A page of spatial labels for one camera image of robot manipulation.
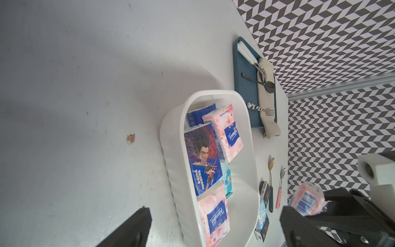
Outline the white storage box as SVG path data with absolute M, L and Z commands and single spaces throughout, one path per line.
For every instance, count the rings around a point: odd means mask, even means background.
M 160 127 L 171 190 L 188 247 L 244 247 L 260 199 L 248 110 L 234 91 L 192 94 Z

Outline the teal cartoon tissue pack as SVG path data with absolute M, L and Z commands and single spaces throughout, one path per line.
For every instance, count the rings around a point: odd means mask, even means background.
M 223 174 L 221 180 L 223 181 L 225 196 L 226 196 L 226 198 L 229 198 L 233 193 L 230 165 L 227 163 L 222 163 L 221 169 L 222 169 L 222 174 Z

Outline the purple tissue pack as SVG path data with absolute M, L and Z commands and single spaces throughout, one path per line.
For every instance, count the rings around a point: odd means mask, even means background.
M 205 123 L 185 130 L 184 139 L 195 194 L 199 197 L 223 176 L 212 124 Z

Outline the light blue tissue pack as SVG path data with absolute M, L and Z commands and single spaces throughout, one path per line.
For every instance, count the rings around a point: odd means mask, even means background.
M 268 230 L 269 220 L 266 212 L 266 203 L 264 199 L 261 199 L 258 220 L 255 227 L 255 234 L 258 239 L 262 241 L 266 237 L 267 230 Z

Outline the pink white tissue pack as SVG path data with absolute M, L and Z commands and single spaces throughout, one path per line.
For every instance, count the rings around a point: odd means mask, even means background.
M 220 160 L 229 164 L 243 148 L 233 105 L 211 111 L 202 120 L 212 124 Z

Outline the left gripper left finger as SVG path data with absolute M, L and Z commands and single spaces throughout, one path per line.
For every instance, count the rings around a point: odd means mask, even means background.
M 151 225 L 150 209 L 142 207 L 99 243 L 97 247 L 145 247 Z

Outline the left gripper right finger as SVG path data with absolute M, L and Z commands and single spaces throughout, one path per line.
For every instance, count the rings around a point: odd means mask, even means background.
M 280 224 L 288 247 L 339 247 L 337 241 L 290 206 L 282 208 Z

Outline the dark blue Tempo pack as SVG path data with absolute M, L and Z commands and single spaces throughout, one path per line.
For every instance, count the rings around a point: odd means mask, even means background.
M 204 124 L 202 117 L 214 110 L 216 110 L 216 104 L 208 105 L 203 108 L 195 109 L 187 113 L 187 120 L 190 127 Z

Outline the pale blue pink pack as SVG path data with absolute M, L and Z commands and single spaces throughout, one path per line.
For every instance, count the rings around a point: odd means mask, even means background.
M 291 197 L 289 206 L 302 216 L 318 215 L 325 206 L 324 192 L 313 183 L 303 182 Z

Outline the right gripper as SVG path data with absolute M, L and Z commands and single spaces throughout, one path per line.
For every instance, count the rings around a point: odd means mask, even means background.
M 395 222 L 358 190 L 324 192 L 327 211 L 309 216 L 317 227 L 336 231 L 341 247 L 393 247 Z

